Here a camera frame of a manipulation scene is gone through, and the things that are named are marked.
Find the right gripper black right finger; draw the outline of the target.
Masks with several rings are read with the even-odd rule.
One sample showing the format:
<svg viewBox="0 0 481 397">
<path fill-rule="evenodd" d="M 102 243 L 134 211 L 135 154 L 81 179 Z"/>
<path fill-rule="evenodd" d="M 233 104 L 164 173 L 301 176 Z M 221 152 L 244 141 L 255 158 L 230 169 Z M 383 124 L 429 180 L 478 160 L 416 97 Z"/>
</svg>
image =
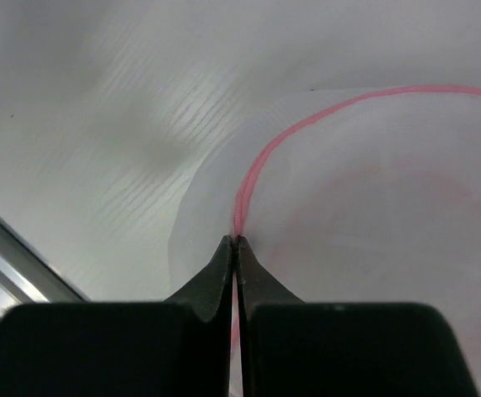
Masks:
<svg viewBox="0 0 481 397">
<path fill-rule="evenodd" d="M 458 341 L 416 303 L 298 299 L 236 241 L 246 396 L 475 396 Z"/>
</svg>

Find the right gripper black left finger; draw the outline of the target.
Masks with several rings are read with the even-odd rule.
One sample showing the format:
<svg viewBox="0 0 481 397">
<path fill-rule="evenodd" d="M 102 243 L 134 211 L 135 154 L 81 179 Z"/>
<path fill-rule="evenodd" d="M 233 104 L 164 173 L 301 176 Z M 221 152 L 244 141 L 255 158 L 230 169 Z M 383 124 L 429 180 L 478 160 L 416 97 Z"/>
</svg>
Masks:
<svg viewBox="0 0 481 397">
<path fill-rule="evenodd" d="M 161 302 L 23 304 L 0 321 L 0 396 L 225 396 L 233 242 Z"/>
</svg>

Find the white pink mesh laundry bag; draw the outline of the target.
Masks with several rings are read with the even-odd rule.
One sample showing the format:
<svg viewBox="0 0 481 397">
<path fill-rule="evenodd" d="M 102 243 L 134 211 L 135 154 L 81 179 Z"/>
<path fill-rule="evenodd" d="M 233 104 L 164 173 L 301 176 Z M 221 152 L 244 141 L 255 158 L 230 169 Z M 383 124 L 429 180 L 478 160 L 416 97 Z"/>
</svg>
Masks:
<svg viewBox="0 0 481 397">
<path fill-rule="evenodd" d="M 481 393 L 481 88 L 316 90 L 204 159 L 168 242 L 179 289 L 225 235 L 308 302 L 413 301 L 453 326 Z"/>
</svg>

